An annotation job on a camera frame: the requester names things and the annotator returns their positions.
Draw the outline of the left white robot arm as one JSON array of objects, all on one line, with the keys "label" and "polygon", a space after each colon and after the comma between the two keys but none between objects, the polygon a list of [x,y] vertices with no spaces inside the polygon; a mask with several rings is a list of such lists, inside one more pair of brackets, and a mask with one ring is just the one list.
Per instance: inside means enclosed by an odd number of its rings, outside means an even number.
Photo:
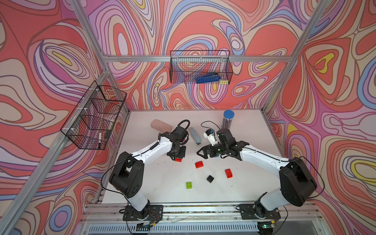
[{"label": "left white robot arm", "polygon": [[134,212],[146,217],[150,201],[141,191],[146,166],[164,155],[173,161],[182,160],[188,140],[188,129],[176,126],[172,132],[160,133],[155,142],[137,152],[121,153],[111,168],[109,184],[125,197]]}]

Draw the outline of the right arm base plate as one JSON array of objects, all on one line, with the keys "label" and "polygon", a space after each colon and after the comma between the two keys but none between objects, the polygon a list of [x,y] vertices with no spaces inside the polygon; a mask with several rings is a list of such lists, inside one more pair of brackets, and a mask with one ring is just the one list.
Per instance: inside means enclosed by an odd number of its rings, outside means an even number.
[{"label": "right arm base plate", "polygon": [[278,209],[268,211],[261,204],[239,204],[236,209],[240,212],[243,220],[276,220],[281,218]]}]

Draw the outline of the green lego brick front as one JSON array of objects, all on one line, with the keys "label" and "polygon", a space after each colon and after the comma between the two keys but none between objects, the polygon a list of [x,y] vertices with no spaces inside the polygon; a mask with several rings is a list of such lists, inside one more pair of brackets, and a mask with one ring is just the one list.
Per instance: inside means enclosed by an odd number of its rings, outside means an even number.
[{"label": "green lego brick front", "polygon": [[187,182],[186,183],[186,189],[192,189],[193,186],[192,186],[192,182]]}]

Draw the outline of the pink lego brick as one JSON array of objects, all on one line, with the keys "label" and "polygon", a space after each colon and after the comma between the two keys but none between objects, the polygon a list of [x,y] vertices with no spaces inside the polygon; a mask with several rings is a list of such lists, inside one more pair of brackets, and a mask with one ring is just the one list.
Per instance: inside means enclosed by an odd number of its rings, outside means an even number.
[{"label": "pink lego brick", "polygon": [[181,158],[175,158],[175,160],[174,160],[174,161],[175,161],[175,162],[180,162],[180,163],[181,163],[181,162],[182,162],[182,160],[183,160],[183,159],[181,159]]}]

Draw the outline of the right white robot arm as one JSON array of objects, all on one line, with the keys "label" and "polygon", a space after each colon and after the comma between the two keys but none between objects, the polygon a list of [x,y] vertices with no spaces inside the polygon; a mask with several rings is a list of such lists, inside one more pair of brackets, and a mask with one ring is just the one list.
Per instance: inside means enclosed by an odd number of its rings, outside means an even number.
[{"label": "right white robot arm", "polygon": [[300,207],[316,191],[317,183],[302,159],[282,158],[259,150],[248,142],[236,141],[227,128],[216,134],[219,142],[200,148],[198,156],[204,159],[232,157],[263,168],[280,180],[278,188],[265,192],[254,202],[256,217],[264,218],[269,212],[288,204]]}]

